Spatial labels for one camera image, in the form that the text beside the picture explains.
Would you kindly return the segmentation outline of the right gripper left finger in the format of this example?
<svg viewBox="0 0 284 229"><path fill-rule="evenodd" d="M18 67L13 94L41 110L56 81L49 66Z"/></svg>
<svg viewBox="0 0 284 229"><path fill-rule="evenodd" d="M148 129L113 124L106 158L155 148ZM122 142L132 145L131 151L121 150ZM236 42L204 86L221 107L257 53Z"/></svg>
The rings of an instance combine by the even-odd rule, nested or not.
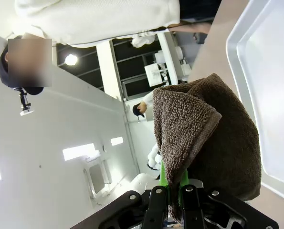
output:
<svg viewBox="0 0 284 229"><path fill-rule="evenodd" d="M167 215L168 189L163 163L159 183L143 194L128 191L111 202L102 229L162 229Z"/></svg>

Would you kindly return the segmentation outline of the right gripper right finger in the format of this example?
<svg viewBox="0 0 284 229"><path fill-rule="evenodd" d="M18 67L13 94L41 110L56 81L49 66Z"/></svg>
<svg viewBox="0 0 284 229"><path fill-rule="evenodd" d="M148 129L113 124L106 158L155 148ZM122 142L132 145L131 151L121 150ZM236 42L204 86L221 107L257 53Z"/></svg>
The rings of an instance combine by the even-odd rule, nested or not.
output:
<svg viewBox="0 0 284 229"><path fill-rule="evenodd" d="M179 201L185 229L246 229L246 219L231 200L237 198L221 188L205 190L200 180L183 172Z"/></svg>

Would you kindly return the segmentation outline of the person's left hand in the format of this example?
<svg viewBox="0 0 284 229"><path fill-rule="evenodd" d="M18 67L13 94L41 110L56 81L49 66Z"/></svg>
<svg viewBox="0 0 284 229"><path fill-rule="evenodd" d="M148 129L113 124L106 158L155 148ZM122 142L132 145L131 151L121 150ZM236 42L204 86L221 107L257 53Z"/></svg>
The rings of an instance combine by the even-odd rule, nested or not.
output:
<svg viewBox="0 0 284 229"><path fill-rule="evenodd" d="M210 28L211 28L211 23L208 22L189 23L183 21L179 24L170 25L168 29L171 32L189 32L189 33L208 34Z"/></svg>

